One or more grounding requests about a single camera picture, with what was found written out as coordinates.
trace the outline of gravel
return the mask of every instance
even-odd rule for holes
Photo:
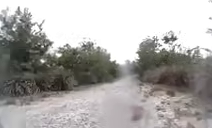
[[[137,85],[126,77],[30,105],[0,107],[0,120],[4,128],[206,128],[204,120],[196,120],[202,112],[191,96]],[[141,120],[131,121],[130,105],[143,106]]]

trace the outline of overcast sky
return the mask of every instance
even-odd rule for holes
[[[91,38],[119,63],[133,60],[147,35],[181,31],[185,46],[212,46],[206,29],[212,26],[208,0],[1,0],[0,11],[28,7],[34,20],[46,20],[44,30],[54,46],[76,46]]]

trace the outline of dirt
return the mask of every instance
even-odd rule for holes
[[[191,93],[138,84],[126,77],[22,106],[4,105],[0,122],[4,128],[207,128],[208,122],[212,124]],[[144,108],[138,121],[131,120],[128,109],[135,104]]]

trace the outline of green foliage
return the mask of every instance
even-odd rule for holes
[[[68,44],[59,48],[59,65],[71,69],[79,84],[111,81],[117,76],[117,64],[110,54],[91,41],[72,48]]]
[[[161,39],[148,37],[139,45],[136,71],[144,81],[189,85],[188,69],[202,61],[200,48],[187,49],[177,43],[174,32],[166,33]]]
[[[30,71],[37,73],[40,59],[52,45],[42,32],[44,21],[39,24],[32,21],[27,8],[17,8],[14,14],[9,9],[0,13],[0,60],[8,55],[8,73]]]
[[[0,95],[22,96],[41,91],[72,90],[74,86],[108,82],[118,64],[92,41],[66,44],[48,53],[53,42],[32,20],[27,8],[0,13]]]

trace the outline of bush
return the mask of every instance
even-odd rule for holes
[[[143,80],[154,84],[189,86],[188,72],[183,67],[159,67],[145,72]]]
[[[106,49],[84,40],[49,53],[53,42],[44,23],[33,22],[28,8],[0,13],[0,95],[24,96],[41,91],[67,91],[74,86],[109,82],[118,64]]]
[[[195,93],[204,101],[212,102],[212,56],[195,66],[192,78]]]

